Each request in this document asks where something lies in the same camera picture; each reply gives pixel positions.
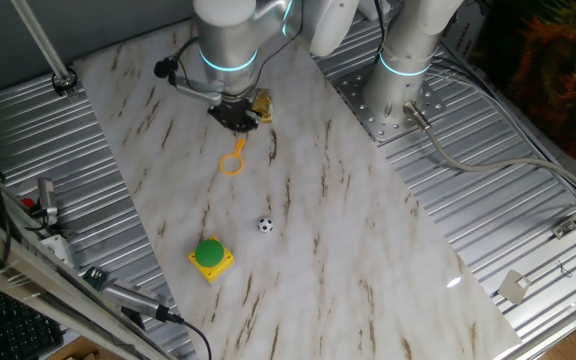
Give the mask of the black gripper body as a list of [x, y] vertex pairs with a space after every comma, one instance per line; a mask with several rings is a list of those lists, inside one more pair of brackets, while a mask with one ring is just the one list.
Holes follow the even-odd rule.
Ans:
[[252, 109], [248, 99], [223, 100], [219, 105], [211, 105], [208, 114], [222, 126], [258, 126], [261, 121], [261, 115]]

